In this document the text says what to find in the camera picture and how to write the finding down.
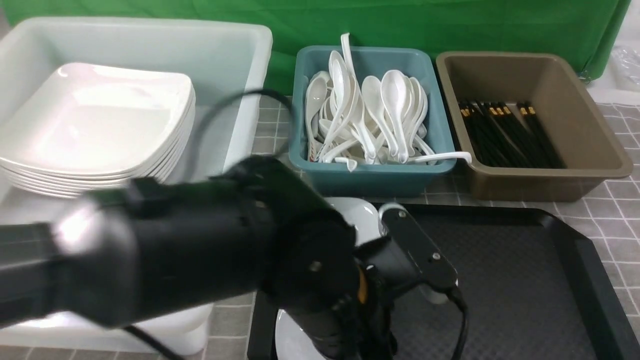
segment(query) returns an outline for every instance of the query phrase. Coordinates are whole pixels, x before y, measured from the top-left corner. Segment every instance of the green cloth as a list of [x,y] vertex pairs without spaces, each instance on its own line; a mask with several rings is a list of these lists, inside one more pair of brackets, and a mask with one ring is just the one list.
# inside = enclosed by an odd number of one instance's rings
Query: green cloth
[[29,17],[96,15],[263,24],[273,32],[266,86],[291,92],[308,45],[553,53],[602,75],[630,0],[3,0],[12,24]]

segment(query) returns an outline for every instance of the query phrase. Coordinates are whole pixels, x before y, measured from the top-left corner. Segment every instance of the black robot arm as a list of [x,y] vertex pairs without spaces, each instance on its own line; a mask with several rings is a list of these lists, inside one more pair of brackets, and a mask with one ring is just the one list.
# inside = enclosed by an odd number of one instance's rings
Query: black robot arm
[[389,360],[392,300],[456,287],[444,257],[425,269],[393,237],[355,249],[355,229],[272,157],[202,183],[135,179],[53,224],[0,227],[0,327],[73,311],[118,328],[262,290],[328,359]]

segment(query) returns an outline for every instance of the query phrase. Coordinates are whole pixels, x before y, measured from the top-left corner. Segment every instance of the black serving tray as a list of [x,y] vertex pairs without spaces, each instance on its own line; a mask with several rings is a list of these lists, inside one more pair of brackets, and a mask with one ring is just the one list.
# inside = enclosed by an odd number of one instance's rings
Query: black serving tray
[[[591,240],[558,218],[538,209],[406,208],[458,271],[470,308],[463,359],[640,359]],[[276,315],[258,293],[249,360],[277,360]],[[392,313],[394,359],[448,360],[459,326],[451,303],[432,305],[409,292]]]

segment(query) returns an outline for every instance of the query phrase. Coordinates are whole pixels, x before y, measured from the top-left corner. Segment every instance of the white plastic bin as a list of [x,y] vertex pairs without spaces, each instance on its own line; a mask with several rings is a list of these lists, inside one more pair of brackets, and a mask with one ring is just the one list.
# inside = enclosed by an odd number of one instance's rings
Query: white plastic bin
[[[264,83],[271,31],[227,22],[99,17],[29,19],[0,41],[0,123],[9,119],[59,66],[74,61],[187,74],[196,93],[196,126],[222,97]],[[220,173],[249,155],[258,121],[258,97],[220,114],[202,138],[193,177]],[[170,181],[182,181],[186,156]],[[0,176],[0,224],[51,221],[68,204],[11,188]],[[181,354],[207,341],[211,305],[142,323]],[[0,344],[148,351],[120,331],[103,331],[61,313],[0,331]]]

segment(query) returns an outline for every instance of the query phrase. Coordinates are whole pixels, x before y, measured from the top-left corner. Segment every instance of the chopsticks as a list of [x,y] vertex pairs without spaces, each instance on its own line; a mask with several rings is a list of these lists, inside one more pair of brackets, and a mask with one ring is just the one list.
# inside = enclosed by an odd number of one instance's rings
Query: chopsticks
[[518,109],[520,110],[522,117],[526,121],[527,126],[529,126],[529,129],[533,132],[536,139],[538,140],[538,145],[542,149],[544,155],[546,155],[548,163],[551,165],[551,167],[566,168],[566,165],[556,152],[556,149],[554,148],[553,144],[551,144],[549,137],[542,128],[542,124],[540,124],[540,120],[538,119],[536,110],[533,108],[531,103],[529,101],[525,103],[519,102],[518,104],[516,104],[516,106],[518,106]]
[[478,161],[491,167],[565,168],[529,103],[518,103],[526,126],[505,102],[459,102]]

